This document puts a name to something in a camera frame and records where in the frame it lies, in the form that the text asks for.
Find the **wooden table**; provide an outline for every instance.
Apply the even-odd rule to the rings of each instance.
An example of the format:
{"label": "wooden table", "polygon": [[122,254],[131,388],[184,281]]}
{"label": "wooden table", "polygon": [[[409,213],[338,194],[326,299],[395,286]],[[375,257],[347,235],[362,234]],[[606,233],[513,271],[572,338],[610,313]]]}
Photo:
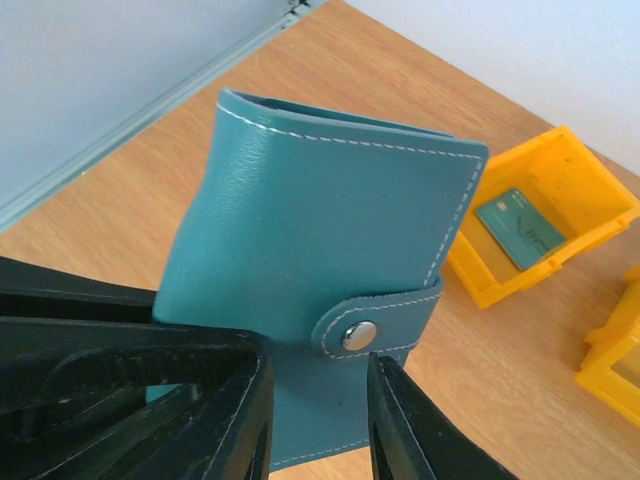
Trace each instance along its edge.
{"label": "wooden table", "polygon": [[[550,126],[334,0],[212,83],[0,236],[0,255],[155,289],[200,182],[218,91],[346,110],[485,141],[498,154]],[[606,161],[637,195],[640,179]],[[640,478],[640,431],[573,380],[640,265],[640,224],[481,311],[446,267],[445,295],[408,371],[521,478]],[[368,450],[272,478],[371,478]]]}

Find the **silver button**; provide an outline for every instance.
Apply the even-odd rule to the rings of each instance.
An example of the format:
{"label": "silver button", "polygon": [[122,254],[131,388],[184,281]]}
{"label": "silver button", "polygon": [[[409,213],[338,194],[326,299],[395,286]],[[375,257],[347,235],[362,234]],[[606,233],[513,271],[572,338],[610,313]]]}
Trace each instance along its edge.
{"label": "silver button", "polygon": [[347,328],[342,336],[342,346],[350,351],[362,350],[373,342],[378,329],[373,322],[358,322]]}

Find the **teal card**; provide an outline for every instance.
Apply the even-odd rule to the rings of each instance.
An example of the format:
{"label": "teal card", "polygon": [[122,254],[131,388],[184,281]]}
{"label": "teal card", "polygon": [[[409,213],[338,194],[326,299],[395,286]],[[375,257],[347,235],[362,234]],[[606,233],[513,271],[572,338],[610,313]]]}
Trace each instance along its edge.
{"label": "teal card", "polygon": [[520,270],[567,240],[517,188],[476,208],[476,215]]}

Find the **storage bin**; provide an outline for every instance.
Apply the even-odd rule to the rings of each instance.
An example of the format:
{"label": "storage bin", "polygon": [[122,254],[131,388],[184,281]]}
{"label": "storage bin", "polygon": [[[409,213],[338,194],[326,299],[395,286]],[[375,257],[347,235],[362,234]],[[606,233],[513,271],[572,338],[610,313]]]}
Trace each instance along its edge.
{"label": "storage bin", "polygon": [[576,381],[640,427],[640,267],[602,328],[585,338],[591,345]]}
{"label": "storage bin", "polygon": [[[566,238],[524,271],[475,213],[512,188]],[[490,160],[448,260],[476,303],[486,308],[626,230],[638,216],[640,201],[568,128],[557,127]]]}

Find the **leather wallet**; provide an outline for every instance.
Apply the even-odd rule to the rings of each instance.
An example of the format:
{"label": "leather wallet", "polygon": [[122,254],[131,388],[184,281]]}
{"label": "leather wallet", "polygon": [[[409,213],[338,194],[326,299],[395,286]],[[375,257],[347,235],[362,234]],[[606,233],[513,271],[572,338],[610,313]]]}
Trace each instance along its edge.
{"label": "leather wallet", "polygon": [[[364,447],[367,357],[404,364],[417,344],[488,149],[230,90],[217,107],[154,318],[264,336],[276,378],[272,470]],[[362,322],[375,335],[355,350],[349,335]]]}

